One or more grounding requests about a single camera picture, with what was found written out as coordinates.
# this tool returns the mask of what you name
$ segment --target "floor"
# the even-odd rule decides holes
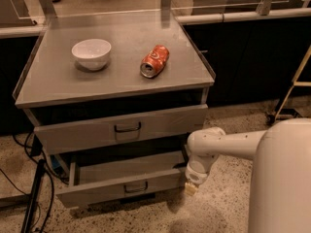
[[[42,17],[37,0],[25,0],[32,17]],[[159,0],[61,0],[53,3],[59,16],[123,10],[157,9]],[[173,0],[172,7],[186,15],[191,0]],[[210,108],[204,127],[219,126],[227,134],[267,129],[266,113],[277,101]],[[291,98],[288,107],[295,107],[304,116],[311,116],[311,98]],[[26,134],[17,136],[24,142]],[[0,168],[22,191],[30,192],[36,165],[28,159],[12,136],[0,136]],[[213,165],[208,181],[189,197],[182,188],[162,191],[155,198],[122,204],[107,202],[87,208],[65,208],[54,197],[51,216],[45,232],[120,232],[120,233],[245,233],[248,224],[249,188],[252,162],[220,156]],[[54,179],[55,189],[64,184]],[[0,197],[20,193],[0,174]],[[40,228],[51,200],[51,184],[44,176],[39,196],[40,210],[36,224]],[[25,206],[0,210],[0,231],[20,232]]]
[[[210,108],[204,127],[219,126],[227,134],[268,128],[266,113],[277,101],[264,101]],[[291,98],[287,106],[295,107],[304,117],[311,116],[311,97]],[[26,135],[18,135],[21,142]],[[15,143],[12,136],[0,136],[0,167],[24,192],[31,190],[36,166]],[[162,191],[142,201],[122,204],[106,202],[87,208],[65,208],[54,197],[52,213],[45,232],[148,232],[148,233],[244,233],[247,232],[249,188],[252,162],[220,156],[213,165],[208,181],[193,196],[182,188]],[[20,194],[2,175],[1,197]],[[56,189],[64,184],[54,179]],[[51,184],[47,176],[39,196],[40,211],[33,227],[43,223],[51,200]],[[2,232],[20,232],[25,207],[0,211]]]

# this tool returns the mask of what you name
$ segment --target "cabinet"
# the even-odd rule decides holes
[[[90,38],[112,44],[109,64],[97,72],[82,70],[71,55]],[[157,44],[170,57],[147,79],[140,62]],[[70,177],[56,193],[62,203],[84,206],[183,185],[187,134],[202,127],[214,83],[208,68],[161,11],[52,19],[16,105]]]

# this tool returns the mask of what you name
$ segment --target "speckled floor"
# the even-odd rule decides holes
[[[291,100],[306,117],[310,117],[311,98]],[[205,127],[220,126],[226,133],[262,130],[267,128],[266,112],[271,112],[276,101],[210,108]],[[23,141],[25,135],[19,135]],[[0,168],[25,192],[31,189],[36,166],[18,146],[12,136],[0,137]],[[54,197],[52,213],[45,232],[147,232],[147,233],[243,233],[247,232],[249,188],[252,162],[220,156],[213,165],[208,181],[193,197],[182,188],[159,192],[155,198],[121,204],[106,202],[88,208],[66,209]],[[55,188],[64,184],[54,180]],[[0,174],[0,196],[18,195]],[[39,197],[40,211],[36,212],[33,227],[40,227],[51,197],[47,176],[42,182]],[[0,211],[0,231],[20,232],[25,207]]]

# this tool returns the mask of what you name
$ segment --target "open drawer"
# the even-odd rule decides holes
[[[69,186],[56,195],[65,207],[75,207],[183,186],[188,161],[185,139],[79,151],[71,158]]]
[[[35,128],[48,154],[189,133],[202,128],[206,104],[65,122]]]

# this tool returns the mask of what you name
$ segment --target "drawer front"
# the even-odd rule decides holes
[[[126,180],[82,184],[61,189],[56,195],[65,207],[82,207],[180,187],[185,183],[184,173],[185,168],[180,168]]]
[[[35,128],[48,154],[180,135],[201,129],[207,106],[197,105]]]

